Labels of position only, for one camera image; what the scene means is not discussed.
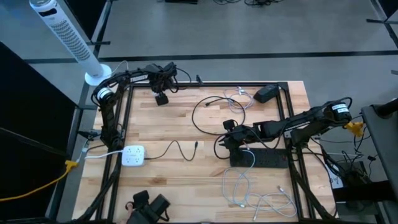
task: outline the power strip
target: power strip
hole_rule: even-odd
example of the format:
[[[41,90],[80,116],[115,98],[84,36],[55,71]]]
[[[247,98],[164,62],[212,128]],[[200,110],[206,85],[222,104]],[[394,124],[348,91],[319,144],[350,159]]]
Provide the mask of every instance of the power strip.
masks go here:
[[[122,152],[122,165],[143,166],[145,159],[144,146],[126,146]]]

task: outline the black camera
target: black camera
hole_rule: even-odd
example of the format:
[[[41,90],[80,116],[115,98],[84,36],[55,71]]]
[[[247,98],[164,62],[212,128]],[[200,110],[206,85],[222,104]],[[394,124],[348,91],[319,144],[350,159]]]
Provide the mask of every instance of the black camera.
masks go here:
[[[163,195],[159,194],[151,204],[149,204],[149,194],[146,190],[133,195],[132,198],[135,210],[131,213],[127,224],[155,224],[159,219],[165,222],[170,220],[166,211],[170,202]]]

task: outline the yellow cable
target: yellow cable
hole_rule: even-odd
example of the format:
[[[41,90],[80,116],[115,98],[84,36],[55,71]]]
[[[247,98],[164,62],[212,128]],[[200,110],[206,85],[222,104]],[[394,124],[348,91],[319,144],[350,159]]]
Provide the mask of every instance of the yellow cable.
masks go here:
[[[64,177],[70,172],[70,170],[71,170],[73,167],[76,167],[76,166],[77,166],[77,164],[78,164],[78,163],[77,163],[77,162],[74,162],[74,161],[65,161],[65,165],[67,165],[67,169],[66,169],[65,173],[62,174],[59,178],[57,178],[57,179],[51,181],[50,183],[48,183],[48,184],[46,184],[46,185],[43,185],[43,186],[39,187],[39,188],[37,188],[37,189],[34,189],[34,190],[31,191],[31,192],[27,192],[26,194],[19,195],[19,196],[15,196],[15,197],[0,198],[0,202],[6,202],[6,201],[9,201],[9,200],[15,200],[15,199],[23,198],[23,197],[29,196],[29,195],[31,195],[31,194],[33,194],[33,193],[36,193],[36,192],[38,192],[38,191],[40,191],[40,190],[43,190],[44,188],[46,188],[46,187],[48,187],[48,186],[50,186],[50,185],[52,185],[52,184],[55,184],[55,183],[57,183],[59,180],[61,180],[62,178],[64,178]]]

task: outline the wooden tabletop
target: wooden tabletop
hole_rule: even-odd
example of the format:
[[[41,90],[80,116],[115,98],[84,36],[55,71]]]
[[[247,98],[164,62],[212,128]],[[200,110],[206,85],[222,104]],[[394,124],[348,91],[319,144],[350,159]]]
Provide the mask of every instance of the wooden tabletop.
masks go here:
[[[310,108],[303,82],[289,82],[290,95],[295,114]],[[190,88],[176,94],[167,93],[169,103],[157,106],[153,94],[148,88],[134,89],[131,114],[127,131],[126,145],[142,145],[147,151],[147,157],[161,155],[173,140],[178,140],[182,151],[187,158],[193,154],[195,141],[198,141],[198,149],[193,161],[185,161],[177,147],[172,145],[166,155],[160,159],[146,161],[142,167],[123,167],[118,188],[114,221],[119,222],[127,218],[124,208],[132,196],[142,190],[147,190],[150,200],[158,194],[164,195],[171,203],[167,210],[170,222],[251,222],[255,209],[241,208],[228,203],[221,192],[223,172],[229,167],[229,160],[219,160],[213,152],[213,143],[217,136],[204,134],[197,130],[191,121],[193,107],[207,96],[223,96],[224,87]],[[255,94],[258,87],[244,88],[248,93]],[[241,103],[248,102],[244,96],[235,96],[234,99]],[[285,114],[288,114],[284,101]],[[211,106],[199,106],[195,112],[195,122],[202,129],[210,132],[224,133],[223,121],[235,119],[242,121],[242,114],[232,113],[226,101],[218,101]],[[251,126],[253,122],[280,120],[276,100],[270,100],[265,104],[255,102],[246,110],[245,124]],[[95,129],[101,129],[101,113],[95,118]],[[100,141],[91,143],[90,146],[102,144]],[[310,148],[320,152],[314,142],[309,143]],[[281,141],[278,148],[284,148]],[[106,153],[107,149],[101,147],[89,152],[90,156]],[[217,147],[220,156],[228,156],[229,152],[221,146]],[[314,155],[304,155],[307,175],[312,192],[320,203],[333,214],[335,202],[331,192],[328,175]],[[73,212],[73,218],[79,217],[100,191],[101,179],[105,165],[105,158],[90,159],[85,161],[83,175],[80,182],[78,197]],[[291,197],[292,184],[289,169],[253,168],[248,172],[252,183],[251,192],[260,195],[278,192],[277,186],[281,186]],[[226,178],[226,189],[229,196],[237,181],[238,174],[230,173]],[[237,200],[241,200],[246,190],[246,183],[239,186]],[[303,211],[308,216],[307,206],[303,192],[300,190]],[[108,211],[110,191],[107,194],[104,205],[104,217]],[[280,206],[287,202],[283,196],[271,197],[274,206]],[[291,214],[294,208],[289,205],[282,210]],[[257,214],[257,222],[293,222],[297,216],[288,218],[276,212],[263,212]]]

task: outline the gray floor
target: gray floor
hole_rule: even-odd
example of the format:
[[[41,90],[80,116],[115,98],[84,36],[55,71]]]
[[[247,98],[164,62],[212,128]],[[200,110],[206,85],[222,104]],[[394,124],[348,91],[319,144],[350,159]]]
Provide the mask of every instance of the gray floor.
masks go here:
[[[24,59],[69,58],[70,55],[41,20],[28,1],[0,3],[0,39]],[[285,52],[335,52],[397,50],[386,29],[367,24],[377,18],[366,0],[285,0],[264,8],[243,2],[219,6],[211,0],[199,5],[168,4],[156,0],[119,0],[113,3],[100,57],[252,54]],[[384,103],[398,95],[398,56],[273,58],[234,60],[179,60],[175,63],[204,80],[303,80],[312,106],[350,96],[351,112],[362,106]],[[129,62],[130,68],[151,62]],[[154,62],[164,65],[167,62]],[[118,63],[107,63],[115,68]],[[77,63],[34,64],[45,78],[73,101],[83,86],[83,69]],[[94,113],[85,113],[81,129],[93,124]],[[334,129],[323,136],[350,141],[352,134]],[[83,139],[76,144],[75,157]],[[324,143],[328,152],[353,152],[352,144]],[[375,155],[371,140],[362,146]],[[366,167],[369,162],[363,160]],[[385,180],[379,161],[372,164],[372,180]],[[70,220],[80,183],[81,168],[68,176],[59,220]],[[374,220],[371,217],[344,217]]]

